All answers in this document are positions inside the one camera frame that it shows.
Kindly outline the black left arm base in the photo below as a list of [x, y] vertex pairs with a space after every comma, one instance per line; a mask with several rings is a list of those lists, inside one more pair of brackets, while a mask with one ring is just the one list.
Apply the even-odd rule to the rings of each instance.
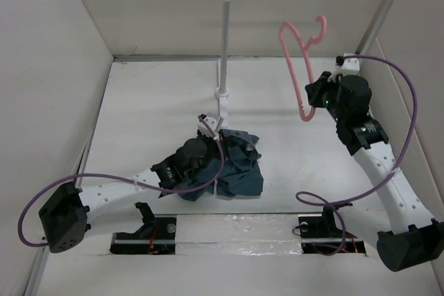
[[137, 202], [142, 225], [133, 233], [114, 233], [110, 252], [118, 255], [173, 255], [176, 253], [177, 216], [156, 216], [145, 202]]

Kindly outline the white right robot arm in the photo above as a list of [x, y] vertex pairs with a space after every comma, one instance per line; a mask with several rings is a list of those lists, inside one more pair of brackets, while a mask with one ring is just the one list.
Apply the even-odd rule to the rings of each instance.
[[443, 253], [443, 223], [419, 200], [396, 160], [382, 126], [369, 114], [372, 91], [362, 77], [335, 78], [323, 72], [305, 87], [309, 104], [326, 109], [336, 122], [336, 133], [360, 165], [385, 209], [380, 219], [355, 207], [355, 200], [336, 204], [338, 212], [322, 216], [329, 236], [346, 229], [377, 250], [391, 271], [436, 260]]

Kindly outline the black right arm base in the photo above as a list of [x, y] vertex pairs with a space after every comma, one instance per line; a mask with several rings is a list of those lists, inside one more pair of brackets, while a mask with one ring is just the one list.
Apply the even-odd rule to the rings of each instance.
[[323, 208], [315, 214], [301, 214], [298, 224], [292, 233], [300, 237], [303, 254], [322, 254], [325, 256], [337, 254], [366, 254], [364, 242], [355, 235], [346, 233], [342, 242], [342, 229], [335, 221], [336, 214], [331, 207]]

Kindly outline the blue t shirt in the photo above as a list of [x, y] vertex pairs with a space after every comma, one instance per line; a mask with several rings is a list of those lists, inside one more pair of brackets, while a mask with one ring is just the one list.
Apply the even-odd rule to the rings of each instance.
[[258, 164], [261, 155], [256, 149], [259, 137], [246, 131], [229, 129], [222, 129], [219, 134], [225, 158], [223, 168], [220, 168], [221, 159], [216, 143], [199, 134], [198, 138], [207, 145], [207, 154], [202, 166], [192, 172], [187, 187], [199, 188], [215, 175], [218, 178], [204, 189], [180, 193], [178, 196], [183, 200], [194, 202], [205, 192], [227, 198], [261, 195], [264, 178]]

